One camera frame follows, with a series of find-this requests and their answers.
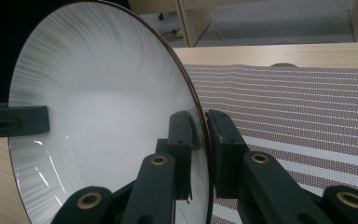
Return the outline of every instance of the dotted fabric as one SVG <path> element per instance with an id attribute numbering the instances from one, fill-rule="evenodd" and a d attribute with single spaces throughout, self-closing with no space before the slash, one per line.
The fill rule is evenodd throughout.
<path id="1" fill-rule="evenodd" d="M 358 69 L 187 65 L 204 111 L 228 113 L 251 150 L 277 158 L 304 189 L 358 189 Z M 212 223 L 241 223 L 214 200 Z"/>

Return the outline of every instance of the wooden table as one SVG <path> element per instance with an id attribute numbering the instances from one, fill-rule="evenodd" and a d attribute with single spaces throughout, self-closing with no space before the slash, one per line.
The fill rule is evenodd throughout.
<path id="1" fill-rule="evenodd" d="M 184 64 L 292 63 L 358 68 L 358 43 L 176 49 Z M 16 188 L 6 138 L 0 138 L 0 223 L 29 223 Z"/>

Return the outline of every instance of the gray mat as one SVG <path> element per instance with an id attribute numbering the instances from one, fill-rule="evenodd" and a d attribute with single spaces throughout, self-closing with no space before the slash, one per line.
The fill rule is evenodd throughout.
<path id="1" fill-rule="evenodd" d="M 317 195 L 358 189 L 358 69 L 187 65 L 203 109 L 227 112 L 251 150 L 271 154 Z M 241 223 L 215 200 L 213 223 Z"/>

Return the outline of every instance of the metal ring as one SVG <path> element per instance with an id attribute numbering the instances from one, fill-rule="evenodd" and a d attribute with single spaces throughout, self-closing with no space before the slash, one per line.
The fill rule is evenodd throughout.
<path id="1" fill-rule="evenodd" d="M 265 163 L 269 162 L 269 158 L 263 154 L 253 154 L 251 158 L 252 158 L 252 161 L 255 161 L 255 162 L 261 163 L 261 164 L 265 164 Z"/>
<path id="2" fill-rule="evenodd" d="M 157 156 L 155 158 L 152 159 L 152 163 L 155 165 L 162 165 L 167 163 L 168 159 L 166 157 L 163 156 Z"/>
<path id="3" fill-rule="evenodd" d="M 358 208 L 358 202 L 354 203 L 354 202 L 346 199 L 345 196 L 350 196 L 358 201 L 358 195 L 356 195 L 354 193 L 347 192 L 347 191 L 340 191 L 337 193 L 337 197 L 339 198 L 339 200 L 342 203 L 345 203 L 347 206 L 352 207 L 352 208 Z"/>
<path id="4" fill-rule="evenodd" d="M 85 203 L 84 200 L 89 196 L 94 196 L 95 200 L 91 203 Z M 81 209 L 91 209 L 97 206 L 102 200 L 103 200 L 103 196 L 101 195 L 100 192 L 97 191 L 89 192 L 87 194 L 84 194 L 79 198 L 79 200 L 77 200 L 77 207 Z"/>

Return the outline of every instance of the striped fabric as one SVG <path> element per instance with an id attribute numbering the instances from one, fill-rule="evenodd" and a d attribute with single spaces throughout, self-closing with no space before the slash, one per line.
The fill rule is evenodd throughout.
<path id="1" fill-rule="evenodd" d="M 227 112 L 251 150 L 271 154 L 304 189 L 358 189 L 358 69 L 187 65 L 202 108 Z M 241 223 L 214 200 L 213 223 Z"/>

